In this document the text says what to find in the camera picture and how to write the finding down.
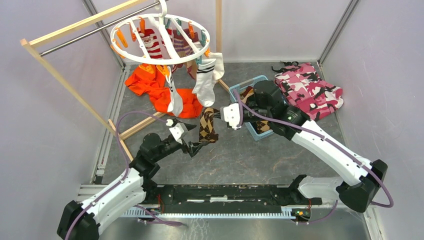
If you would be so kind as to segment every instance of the pink camouflage pants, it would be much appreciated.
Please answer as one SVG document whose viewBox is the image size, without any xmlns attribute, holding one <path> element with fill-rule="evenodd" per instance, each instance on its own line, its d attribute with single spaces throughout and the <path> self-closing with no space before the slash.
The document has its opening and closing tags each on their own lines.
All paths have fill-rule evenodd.
<svg viewBox="0 0 424 240">
<path fill-rule="evenodd" d="M 275 75 L 275 84 L 288 103 L 318 121 L 343 105 L 343 90 L 322 80 L 310 63 L 287 66 Z"/>
</svg>

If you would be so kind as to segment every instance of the wooden beam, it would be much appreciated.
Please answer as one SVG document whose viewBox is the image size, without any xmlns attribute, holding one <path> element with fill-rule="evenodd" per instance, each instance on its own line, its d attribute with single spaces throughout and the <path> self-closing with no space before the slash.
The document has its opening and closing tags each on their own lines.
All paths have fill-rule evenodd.
<svg viewBox="0 0 424 240">
<path fill-rule="evenodd" d="M 153 115 L 156 116 L 156 117 L 158 117 L 158 118 L 162 118 L 163 116 L 166 115 L 166 113 L 156 112 Z M 145 127 L 147 127 L 149 124 L 153 123 L 154 121 L 156 121 L 156 119 L 154 119 L 153 117 L 149 116 L 148 118 L 144 119 L 143 121 L 137 123 L 133 127 L 129 128 L 128 130 L 126 130 L 123 133 L 121 133 L 120 134 L 120 137 L 123 140 L 125 140 L 125 139 L 131 137 L 132 135 L 136 134 L 138 131 L 144 129 Z"/>
<path fill-rule="evenodd" d="M 222 0 L 215 0 L 215 24 L 216 24 L 216 52 L 222 53 L 223 52 L 223 1 Z"/>
<path fill-rule="evenodd" d="M 113 129 L 114 131 L 116 131 L 116 130 L 117 130 L 117 128 L 115 127 L 114 122 L 113 122 L 112 120 L 110 120 L 110 119 L 108 119 L 107 121 L 109 122 L 110 127 L 112 127 L 112 129 Z M 130 150 L 128 149 L 127 145 L 125 144 L 124 140 L 122 140 L 121 135 L 119 135 L 119 142 L 120 142 L 120 144 L 122 145 L 122 148 L 123 148 L 123 150 L 125 151 L 126 155 L 129 157 L 129 160 L 130 160 L 130 161 L 133 161 L 134 157 L 133 157 L 133 155 L 131 155 L 131 152 L 130 152 Z"/>
<path fill-rule="evenodd" d="M 94 108 L 75 90 L 74 87 L 40 54 L 33 48 L 27 40 L 20 40 L 20 44 L 31 54 L 47 71 L 53 75 L 53 77 L 62 84 L 66 90 L 70 92 L 77 100 L 80 102 L 93 116 L 105 126 L 112 134 L 115 134 L 115 131 L 109 126 L 109 124 L 94 110 Z"/>
<path fill-rule="evenodd" d="M 221 87 L 223 87 L 227 92 L 230 92 L 230 87 L 222 80 L 219 79 L 218 83 L 221 85 Z"/>
<path fill-rule="evenodd" d="M 83 29 L 85 27 L 88 27 L 92 24 L 95 24 L 101 20 L 104 20 L 105 18 L 112 16 L 114 14 L 117 14 L 121 11 L 124 11 L 126 9 L 129 9 L 137 4 L 140 4 L 142 2 L 145 2 L 146 0 L 129 0 L 122 4 L 119 4 L 117 6 L 114 6 L 112 8 L 109 8 L 107 10 L 104 10 L 102 12 L 97 13 L 96 15 L 87 17 L 86 19 L 83 19 L 81 21 L 78 21 L 74 24 L 71 24 L 69 26 L 66 26 L 64 28 L 61 28 L 57 31 L 54 31 L 52 33 L 49 33 L 47 35 L 44 35 L 42 37 L 39 37 L 35 40 L 32 40 L 29 42 L 29 44 L 34 47 L 38 48 L 40 46 L 43 46 L 47 43 L 50 43 L 51 41 L 54 41 L 56 39 L 62 38 L 68 34 L 71 34 L 73 32 L 76 32 L 80 29 Z"/>
</svg>

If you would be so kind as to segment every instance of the gray mat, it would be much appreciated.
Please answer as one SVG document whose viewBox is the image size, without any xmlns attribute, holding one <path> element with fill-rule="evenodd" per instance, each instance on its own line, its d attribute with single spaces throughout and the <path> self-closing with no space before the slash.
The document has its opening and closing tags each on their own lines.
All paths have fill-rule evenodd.
<svg viewBox="0 0 424 240">
<path fill-rule="evenodd" d="M 245 80 L 265 75 L 274 79 L 271 70 L 283 65 L 278 62 L 225 63 L 225 75 L 222 80 L 233 86 Z M 174 75 L 177 88 L 193 88 L 194 80 L 185 69 L 179 69 Z M 227 106 L 230 96 L 219 84 L 214 87 L 216 101 L 214 108 Z M 144 110 L 155 113 L 148 95 L 137 96 L 128 88 L 125 90 L 120 115 L 129 111 Z M 120 124 L 120 132 L 146 118 L 143 115 L 129 115 Z M 199 125 L 199 119 L 181 119 L 190 124 Z M 343 143 L 342 134 L 334 114 L 320 120 L 318 125 L 336 140 Z M 299 174 L 312 177 L 335 177 L 337 174 L 318 157 L 303 147 L 273 134 L 254 141 L 249 131 L 243 127 L 237 131 L 216 119 L 215 131 L 219 141 L 202 148 L 193 158 L 180 150 L 160 160 L 160 170 L 153 180 L 158 184 L 289 184 Z M 154 122 L 128 138 L 125 142 L 136 155 L 143 137 L 148 133 L 157 133 L 163 139 L 170 132 L 161 122 Z M 184 138 L 186 142 L 199 140 L 199 127 L 191 130 Z M 115 140 L 112 142 L 102 183 L 109 184 L 125 169 L 123 157 L 118 151 Z"/>
</svg>

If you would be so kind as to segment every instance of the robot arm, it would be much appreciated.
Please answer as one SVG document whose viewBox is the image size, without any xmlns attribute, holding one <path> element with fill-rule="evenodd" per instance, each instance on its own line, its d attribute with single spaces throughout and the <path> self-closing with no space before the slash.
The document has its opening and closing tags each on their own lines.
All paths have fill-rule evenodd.
<svg viewBox="0 0 424 240">
<path fill-rule="evenodd" d="M 156 133 L 150 133 L 143 139 L 134 160 L 129 164 L 128 174 L 123 179 L 125 171 L 98 194 L 77 203 L 69 202 L 64 210 L 57 228 L 57 234 L 65 239 L 71 224 L 76 217 L 88 206 L 91 207 L 81 216 L 72 229 L 70 240 L 96 240 L 104 230 L 117 218 L 134 205 L 146 199 L 156 197 L 156 183 L 152 177 L 160 169 L 157 162 L 164 157 L 182 150 L 191 157 L 207 144 L 188 144 L 183 137 L 195 125 L 169 119 L 166 123 L 171 134 L 161 140 Z"/>
<path fill-rule="evenodd" d="M 341 200 L 349 208 L 363 213 L 374 198 L 380 185 L 362 167 L 369 168 L 383 181 L 388 168 L 387 165 L 379 159 L 371 162 L 369 159 L 354 153 L 326 133 L 300 109 L 286 105 L 281 97 L 280 89 L 272 81 L 260 81 L 254 85 L 253 89 L 254 94 L 247 99 L 246 105 L 255 113 L 299 126 L 301 129 L 314 131 L 323 136 L 321 138 L 309 133 L 309 131 L 281 123 L 269 122 L 269 126 L 274 133 L 308 149 L 339 175 L 339 177 L 324 178 L 306 176 L 300 182 L 298 191 L 308 199 Z M 241 118 L 244 123 L 261 120 L 248 110 L 243 110 L 241 116 L 239 103 L 232 103 L 227 107 L 221 108 L 221 119 L 227 122 L 229 127 L 235 130 L 240 128 L 238 125 Z M 327 140 L 331 140 L 337 147 L 330 144 Z M 360 164 L 354 162 L 340 149 L 354 156 Z"/>
</svg>

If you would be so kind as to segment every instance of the orange shirt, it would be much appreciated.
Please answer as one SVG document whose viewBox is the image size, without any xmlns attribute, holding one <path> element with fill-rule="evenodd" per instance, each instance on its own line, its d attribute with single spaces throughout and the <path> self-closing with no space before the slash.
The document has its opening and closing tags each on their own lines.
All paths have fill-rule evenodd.
<svg viewBox="0 0 424 240">
<path fill-rule="evenodd" d="M 165 87 L 165 76 L 156 69 L 155 65 L 145 64 L 138 66 L 131 76 L 125 81 L 125 85 L 136 95 L 141 96 L 146 93 L 150 97 L 156 111 L 174 116 L 168 112 L 168 105 L 171 102 L 171 92 Z M 182 98 L 182 112 L 179 118 L 197 118 L 203 106 L 198 101 L 192 89 L 180 88 L 176 90 Z"/>
</svg>

